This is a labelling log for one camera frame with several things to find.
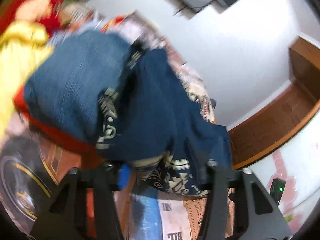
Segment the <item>floor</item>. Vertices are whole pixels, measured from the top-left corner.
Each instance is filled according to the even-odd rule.
[[[271,104],[229,131],[233,165],[274,144],[292,130],[314,105],[315,100],[293,84]]]

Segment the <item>white wall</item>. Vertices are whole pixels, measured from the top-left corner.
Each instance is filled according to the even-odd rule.
[[[295,12],[299,29],[302,33],[320,41],[320,19],[315,14],[307,0],[289,0]]]
[[[293,138],[272,154],[249,166],[269,191],[274,178],[286,185],[279,209],[292,214],[289,226],[297,232],[310,215],[320,194],[320,111]]]
[[[209,6],[191,19],[173,16],[167,0],[89,4],[107,16],[138,10],[154,22],[204,79],[219,124],[239,123],[288,82],[288,47],[299,33],[289,0],[240,0],[222,13]]]

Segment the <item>yellow cloth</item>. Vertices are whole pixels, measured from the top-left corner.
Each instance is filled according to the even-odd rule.
[[[39,23],[16,21],[0,37],[0,139],[14,112],[12,98],[53,52],[49,35]]]

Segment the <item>black metal frame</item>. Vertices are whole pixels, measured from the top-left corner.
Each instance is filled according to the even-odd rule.
[[[72,168],[38,216],[30,235],[37,240],[85,240],[86,189],[93,188],[97,239],[124,240],[116,213],[112,191],[119,167],[105,163],[95,170]],[[283,240],[291,231],[276,203],[249,170],[235,171],[207,166],[210,190],[198,240],[225,239],[227,192],[235,202],[233,236],[228,239]]]

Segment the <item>bolt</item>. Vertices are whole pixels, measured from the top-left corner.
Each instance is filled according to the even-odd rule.
[[[245,174],[252,174],[252,170],[250,170],[249,168],[243,168],[242,172]]]
[[[106,171],[112,169],[112,167],[113,167],[113,165],[111,163],[107,163],[107,162],[103,163],[102,165],[106,168]]]
[[[69,174],[77,174],[78,173],[78,169],[77,168],[71,168],[69,171]]]
[[[207,165],[210,167],[217,167],[218,163],[215,160],[208,160]]]

